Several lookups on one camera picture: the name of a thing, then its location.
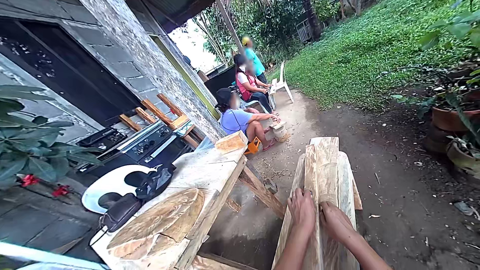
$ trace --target orange stool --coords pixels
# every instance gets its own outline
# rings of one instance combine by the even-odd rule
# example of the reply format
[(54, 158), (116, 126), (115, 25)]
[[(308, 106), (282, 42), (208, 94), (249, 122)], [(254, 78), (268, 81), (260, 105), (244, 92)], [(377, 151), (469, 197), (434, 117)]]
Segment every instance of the orange stool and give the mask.
[(256, 152), (258, 152), (258, 146), (260, 145), (260, 140), (255, 137), (255, 139), (253, 139), (253, 142), (249, 143), (247, 145), (247, 151), (245, 151), (245, 155), (246, 154), (255, 154)]

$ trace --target red flower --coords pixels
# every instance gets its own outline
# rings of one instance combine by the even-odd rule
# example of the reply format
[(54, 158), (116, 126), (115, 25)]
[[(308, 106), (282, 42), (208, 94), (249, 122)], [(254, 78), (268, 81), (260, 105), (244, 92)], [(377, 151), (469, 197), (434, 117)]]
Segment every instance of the red flower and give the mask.
[(31, 184), (37, 184), (40, 179), (33, 176), (33, 174), (28, 174), (22, 179), (22, 187), (26, 187)]
[(68, 190), (69, 188), (70, 188), (69, 185), (59, 185), (59, 187), (52, 192), (52, 195), (54, 197), (58, 197), (58, 196), (68, 194), (70, 193), (70, 191)]

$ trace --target earphone cord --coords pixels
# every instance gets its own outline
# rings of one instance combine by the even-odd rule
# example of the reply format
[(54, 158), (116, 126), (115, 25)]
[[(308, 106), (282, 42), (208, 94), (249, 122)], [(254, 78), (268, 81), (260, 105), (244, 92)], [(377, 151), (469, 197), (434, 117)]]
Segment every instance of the earphone cord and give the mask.
[(240, 130), (241, 130), (241, 126), (240, 126), (240, 123), (239, 123), (239, 121), (237, 120), (237, 117), (236, 117), (236, 116), (235, 116), (235, 114), (233, 113), (233, 110), (232, 110), (232, 109), (229, 109), (229, 110), (232, 112), (232, 114), (233, 114), (233, 117), (235, 117), (235, 121), (237, 121), (237, 124), (239, 125), (239, 129), (238, 129), (238, 130), (231, 130), (231, 129), (227, 129), (227, 128), (226, 128), (226, 127), (223, 125), (223, 118), (222, 118), (222, 123), (221, 123), (221, 124), (222, 124), (222, 126), (223, 126), (225, 129), (227, 129), (227, 130), (230, 130), (230, 131), (233, 131), (233, 132), (240, 131)]

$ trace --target black bag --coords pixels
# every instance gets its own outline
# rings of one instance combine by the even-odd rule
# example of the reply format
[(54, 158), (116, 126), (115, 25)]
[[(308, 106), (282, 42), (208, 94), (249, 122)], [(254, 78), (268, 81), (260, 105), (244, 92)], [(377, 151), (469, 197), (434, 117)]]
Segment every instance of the black bag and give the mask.
[(142, 207), (142, 200), (133, 193), (127, 193), (112, 205), (100, 218), (101, 227), (106, 226), (112, 233), (123, 226)]
[(162, 164), (156, 172), (149, 172), (142, 184), (135, 189), (137, 198), (147, 202), (162, 193), (172, 180), (174, 169), (172, 164)]

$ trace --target yellow cap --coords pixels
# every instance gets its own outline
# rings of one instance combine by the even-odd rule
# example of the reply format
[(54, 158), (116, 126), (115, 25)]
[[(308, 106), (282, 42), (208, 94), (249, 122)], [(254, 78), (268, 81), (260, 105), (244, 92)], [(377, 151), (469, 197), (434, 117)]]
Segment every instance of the yellow cap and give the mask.
[(245, 46), (247, 45), (247, 42), (250, 41), (250, 38), (248, 36), (244, 36), (241, 38), (241, 43)]

